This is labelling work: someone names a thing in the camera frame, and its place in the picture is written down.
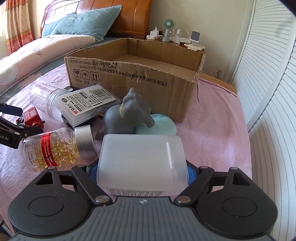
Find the black digital timer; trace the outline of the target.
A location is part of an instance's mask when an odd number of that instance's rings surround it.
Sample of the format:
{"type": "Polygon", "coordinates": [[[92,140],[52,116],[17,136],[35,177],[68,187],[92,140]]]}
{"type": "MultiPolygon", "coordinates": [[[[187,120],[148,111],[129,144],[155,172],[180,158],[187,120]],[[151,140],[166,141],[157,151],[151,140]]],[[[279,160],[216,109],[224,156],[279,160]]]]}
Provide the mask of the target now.
{"type": "Polygon", "coordinates": [[[68,90],[70,92],[73,92],[73,91],[76,91],[76,90],[79,90],[79,88],[75,88],[75,87],[72,87],[72,86],[67,86],[64,88],[65,90],[68,90]]]}

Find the black dotted cube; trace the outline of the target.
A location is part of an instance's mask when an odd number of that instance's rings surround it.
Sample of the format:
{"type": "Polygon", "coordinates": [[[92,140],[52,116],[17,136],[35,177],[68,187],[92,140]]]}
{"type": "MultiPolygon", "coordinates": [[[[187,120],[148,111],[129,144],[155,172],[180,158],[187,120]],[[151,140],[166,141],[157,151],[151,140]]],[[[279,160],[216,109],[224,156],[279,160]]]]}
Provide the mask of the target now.
{"type": "Polygon", "coordinates": [[[81,126],[87,126],[87,125],[91,125],[92,126],[92,123],[93,123],[93,119],[89,119],[89,120],[87,120],[87,121],[85,121],[85,122],[83,122],[81,124],[78,124],[78,125],[74,126],[74,125],[70,124],[69,121],[63,115],[61,115],[61,118],[62,118],[64,124],[67,127],[71,128],[72,130],[74,130],[77,127],[81,127],[81,126]]]}

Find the capsule bottle silver cap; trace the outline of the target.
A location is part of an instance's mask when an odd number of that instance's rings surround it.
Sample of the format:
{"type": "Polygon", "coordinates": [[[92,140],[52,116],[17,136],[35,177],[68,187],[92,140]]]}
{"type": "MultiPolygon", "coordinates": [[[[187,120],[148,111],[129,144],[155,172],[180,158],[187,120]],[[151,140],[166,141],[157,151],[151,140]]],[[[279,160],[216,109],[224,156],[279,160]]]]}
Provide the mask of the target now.
{"type": "Polygon", "coordinates": [[[97,159],[90,125],[74,130],[60,128],[28,137],[22,142],[21,149],[23,161],[32,172],[97,159]]]}

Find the white translucent plastic container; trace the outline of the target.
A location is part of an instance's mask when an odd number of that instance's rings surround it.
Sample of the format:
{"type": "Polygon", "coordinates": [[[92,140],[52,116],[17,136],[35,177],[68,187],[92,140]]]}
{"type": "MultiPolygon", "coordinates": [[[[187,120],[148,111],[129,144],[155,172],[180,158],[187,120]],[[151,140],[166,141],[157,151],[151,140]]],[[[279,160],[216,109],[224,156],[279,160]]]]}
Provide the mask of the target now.
{"type": "Polygon", "coordinates": [[[97,184],[115,196],[177,196],[189,183],[182,140],[174,135],[103,138],[97,184]]]}

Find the green mini fan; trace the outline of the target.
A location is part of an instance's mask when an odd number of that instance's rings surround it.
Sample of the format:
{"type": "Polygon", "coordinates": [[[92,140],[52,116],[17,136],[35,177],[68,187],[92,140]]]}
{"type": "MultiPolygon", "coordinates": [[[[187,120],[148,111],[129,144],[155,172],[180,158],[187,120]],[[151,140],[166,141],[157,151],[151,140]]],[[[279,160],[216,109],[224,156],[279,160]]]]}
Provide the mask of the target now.
{"type": "Polygon", "coordinates": [[[169,42],[170,36],[172,35],[172,29],[175,27],[176,23],[171,18],[166,18],[163,20],[163,27],[165,29],[165,33],[163,35],[162,41],[163,42],[169,42]]]}

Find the grey elephant toy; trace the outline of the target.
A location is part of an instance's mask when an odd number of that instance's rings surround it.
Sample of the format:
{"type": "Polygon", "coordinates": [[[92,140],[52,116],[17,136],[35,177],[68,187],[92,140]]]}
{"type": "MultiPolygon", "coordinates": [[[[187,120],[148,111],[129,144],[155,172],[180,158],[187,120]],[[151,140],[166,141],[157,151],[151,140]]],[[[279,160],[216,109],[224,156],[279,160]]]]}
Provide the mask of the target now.
{"type": "Polygon", "coordinates": [[[102,140],[107,134],[134,134],[136,126],[141,123],[148,128],[155,125],[149,105],[134,88],[131,88],[121,104],[114,105],[106,111],[95,139],[102,140]]]}

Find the red toy block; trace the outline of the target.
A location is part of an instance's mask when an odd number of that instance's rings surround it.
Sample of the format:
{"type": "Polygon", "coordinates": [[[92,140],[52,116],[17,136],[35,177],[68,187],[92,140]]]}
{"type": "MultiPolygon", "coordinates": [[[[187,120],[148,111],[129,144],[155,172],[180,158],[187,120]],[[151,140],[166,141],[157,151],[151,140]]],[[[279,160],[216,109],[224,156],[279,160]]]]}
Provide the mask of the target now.
{"type": "Polygon", "coordinates": [[[44,127],[44,121],[41,120],[37,109],[33,106],[32,108],[28,109],[27,111],[23,112],[23,119],[26,126],[31,127],[44,127]]]}

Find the white stand with screen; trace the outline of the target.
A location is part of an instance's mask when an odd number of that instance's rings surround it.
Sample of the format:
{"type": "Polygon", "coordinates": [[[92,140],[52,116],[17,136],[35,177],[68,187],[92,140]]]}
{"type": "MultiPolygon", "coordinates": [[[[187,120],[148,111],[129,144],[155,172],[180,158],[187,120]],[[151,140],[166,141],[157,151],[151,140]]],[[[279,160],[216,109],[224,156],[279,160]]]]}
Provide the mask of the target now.
{"type": "Polygon", "coordinates": [[[188,35],[188,37],[189,37],[190,41],[187,42],[187,44],[191,44],[191,45],[195,45],[195,46],[199,45],[199,40],[200,40],[200,33],[199,32],[193,30],[191,32],[191,35],[188,35]]]}

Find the clear plastic jar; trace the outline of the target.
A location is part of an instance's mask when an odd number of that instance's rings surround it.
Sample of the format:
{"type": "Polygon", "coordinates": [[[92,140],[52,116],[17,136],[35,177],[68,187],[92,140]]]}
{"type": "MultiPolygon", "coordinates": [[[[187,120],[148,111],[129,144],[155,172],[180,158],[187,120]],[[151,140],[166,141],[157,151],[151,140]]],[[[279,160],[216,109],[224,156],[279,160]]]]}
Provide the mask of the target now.
{"type": "Polygon", "coordinates": [[[59,96],[69,93],[70,91],[63,88],[56,88],[44,83],[36,84],[30,91],[30,102],[42,113],[48,115],[56,121],[63,121],[62,114],[55,106],[55,99],[59,96]]]}

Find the blue pillow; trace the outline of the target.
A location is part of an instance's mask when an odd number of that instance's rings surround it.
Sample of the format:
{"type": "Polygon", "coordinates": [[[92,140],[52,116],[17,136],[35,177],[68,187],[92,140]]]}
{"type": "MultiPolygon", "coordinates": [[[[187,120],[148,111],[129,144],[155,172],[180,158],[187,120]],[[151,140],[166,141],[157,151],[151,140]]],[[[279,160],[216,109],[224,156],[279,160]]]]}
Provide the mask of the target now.
{"type": "Polygon", "coordinates": [[[121,9],[122,6],[117,5],[66,15],[57,21],[44,25],[42,37],[60,34],[88,35],[101,42],[119,16],[121,9]]]}

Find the clear box with label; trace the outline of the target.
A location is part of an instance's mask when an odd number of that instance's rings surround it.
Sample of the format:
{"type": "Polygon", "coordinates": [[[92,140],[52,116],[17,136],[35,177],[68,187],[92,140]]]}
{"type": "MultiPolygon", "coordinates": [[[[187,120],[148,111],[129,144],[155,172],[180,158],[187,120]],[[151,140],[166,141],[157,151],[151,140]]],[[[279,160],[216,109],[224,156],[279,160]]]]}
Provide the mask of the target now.
{"type": "Polygon", "coordinates": [[[100,85],[79,89],[55,99],[55,106],[60,113],[76,126],[105,113],[119,99],[100,85]]]}

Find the small clear spray bottle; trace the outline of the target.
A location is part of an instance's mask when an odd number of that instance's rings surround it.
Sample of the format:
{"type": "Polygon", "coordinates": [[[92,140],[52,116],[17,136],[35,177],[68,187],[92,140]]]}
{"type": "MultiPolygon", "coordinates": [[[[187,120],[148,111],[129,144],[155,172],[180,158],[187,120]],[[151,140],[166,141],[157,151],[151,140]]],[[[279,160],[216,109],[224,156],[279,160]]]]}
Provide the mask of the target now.
{"type": "Polygon", "coordinates": [[[177,29],[177,32],[174,35],[174,40],[173,43],[179,45],[181,41],[181,36],[180,36],[180,29],[177,29]]]}

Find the white remote control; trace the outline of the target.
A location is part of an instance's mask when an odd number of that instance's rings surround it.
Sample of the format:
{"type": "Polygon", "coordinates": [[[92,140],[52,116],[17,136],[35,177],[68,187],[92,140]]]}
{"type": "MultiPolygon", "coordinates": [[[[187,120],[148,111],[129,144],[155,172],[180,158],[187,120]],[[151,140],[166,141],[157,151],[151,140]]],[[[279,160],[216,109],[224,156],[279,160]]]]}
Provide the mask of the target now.
{"type": "Polygon", "coordinates": [[[203,45],[184,44],[184,46],[194,51],[202,51],[205,49],[205,46],[203,45]]]}

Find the orange curtain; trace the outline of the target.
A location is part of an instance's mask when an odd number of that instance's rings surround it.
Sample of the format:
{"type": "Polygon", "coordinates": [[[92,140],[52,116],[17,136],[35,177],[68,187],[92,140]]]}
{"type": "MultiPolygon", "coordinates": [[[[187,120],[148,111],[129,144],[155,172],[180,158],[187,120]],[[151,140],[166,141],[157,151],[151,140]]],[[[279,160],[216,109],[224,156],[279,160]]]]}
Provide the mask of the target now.
{"type": "Polygon", "coordinates": [[[6,44],[9,54],[33,41],[29,1],[6,1],[6,44]]]}

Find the wall socket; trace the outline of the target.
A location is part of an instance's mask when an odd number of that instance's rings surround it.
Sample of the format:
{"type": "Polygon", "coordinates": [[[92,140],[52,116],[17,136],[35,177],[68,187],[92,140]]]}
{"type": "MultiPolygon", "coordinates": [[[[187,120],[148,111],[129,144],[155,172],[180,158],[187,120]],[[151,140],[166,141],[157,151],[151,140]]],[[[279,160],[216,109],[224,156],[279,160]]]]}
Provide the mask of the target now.
{"type": "Polygon", "coordinates": [[[214,75],[215,75],[217,78],[221,78],[222,75],[223,75],[223,73],[224,73],[224,70],[221,69],[221,68],[219,68],[219,67],[217,67],[217,68],[215,69],[214,75]]]}

